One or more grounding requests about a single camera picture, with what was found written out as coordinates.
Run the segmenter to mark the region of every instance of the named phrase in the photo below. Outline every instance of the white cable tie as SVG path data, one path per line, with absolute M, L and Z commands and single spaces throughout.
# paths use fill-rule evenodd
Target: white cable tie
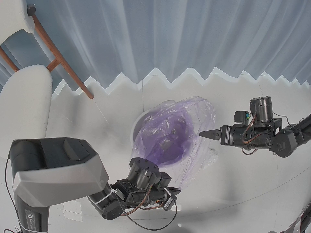
M 35 232 L 35 233 L 48 233 L 48 231 L 32 231 L 32 230 L 26 229 L 26 228 L 24 228 L 24 227 L 21 225 L 21 221 L 19 221 L 19 218 L 17 218 L 17 219 L 18 219 L 18 222 L 20 223 L 20 226 L 21 226 L 24 230 L 26 230 L 26 231 Z
M 164 188 L 164 190 L 169 194 L 169 196 L 172 196 L 172 194 L 169 192 L 168 189 L 166 189 L 166 187 Z
M 111 188 L 111 191 L 110 191 L 110 193 L 107 195 L 107 196 L 105 196 L 105 197 L 103 197 L 101 200 L 99 200 L 98 202 L 94 202 L 93 200 L 91 200 L 94 204 L 99 204 L 100 202 L 102 202 L 103 200 L 105 200 L 106 198 L 108 198 L 112 193 L 116 193 L 117 191 L 115 190 L 115 189 L 112 189 Z

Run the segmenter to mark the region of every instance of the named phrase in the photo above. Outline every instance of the gray-blue curtain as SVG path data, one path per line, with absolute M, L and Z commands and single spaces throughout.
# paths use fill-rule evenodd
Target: gray-blue curtain
M 26 0 L 78 76 L 104 88 L 123 72 L 140 82 L 154 67 L 169 81 L 192 67 L 238 77 L 266 71 L 311 83 L 311 0 Z M 32 34 L 1 45 L 18 67 L 48 65 Z M 3 86 L 12 71 L 0 65 Z M 58 67 L 53 88 L 65 79 Z

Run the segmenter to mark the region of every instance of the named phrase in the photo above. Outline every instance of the white cushion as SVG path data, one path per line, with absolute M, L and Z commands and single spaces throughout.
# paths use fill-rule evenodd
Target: white cushion
M 27 15 L 26 0 L 0 0 L 0 44 L 21 29 L 28 33 L 35 29 L 33 18 Z
M 45 138 L 52 77 L 43 65 L 14 73 L 0 93 L 0 156 L 8 157 L 15 139 Z

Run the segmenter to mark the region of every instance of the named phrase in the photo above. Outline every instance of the floor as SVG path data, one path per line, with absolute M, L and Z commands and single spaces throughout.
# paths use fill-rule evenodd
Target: floor
M 130 130 L 136 118 L 159 103 L 191 96 L 208 99 L 216 110 L 215 128 L 234 124 L 234 112 L 249 110 L 253 97 L 272 97 L 273 111 L 287 115 L 291 123 L 310 114 L 311 87 L 280 77 L 274 81 L 263 73 L 257 80 L 243 72 L 233 78 L 215 68 L 207 80 L 187 69 L 173 83 L 154 69 L 140 84 L 122 74 L 107 88 L 87 80 L 94 99 L 60 83 L 52 96 L 47 137 L 86 139 L 99 153 L 112 184 L 127 177 L 131 155 Z M 269 232 L 285 231 L 311 200 L 311 142 L 290 157 L 280 158 L 266 150 L 251 156 L 235 147 L 212 141 L 218 151 L 216 163 L 201 169 L 195 180 L 178 195 L 175 221 L 161 232 Z M 0 172 L 5 160 L 0 158 Z M 0 217 L 14 227 L 14 208 L 0 185 Z M 104 220 L 86 198 L 77 208 L 59 204 L 50 208 L 49 232 L 146 232 L 126 218 Z M 163 209 L 137 211 L 133 218 L 145 227 L 160 228 L 174 215 Z

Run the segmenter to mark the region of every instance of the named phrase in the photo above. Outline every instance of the purple plastic bag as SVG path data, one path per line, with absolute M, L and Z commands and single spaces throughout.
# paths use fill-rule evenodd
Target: purple plastic bag
M 199 132 L 214 128 L 215 110 L 201 97 L 165 101 L 145 115 L 132 150 L 167 172 L 170 186 L 186 188 L 207 157 L 210 139 Z

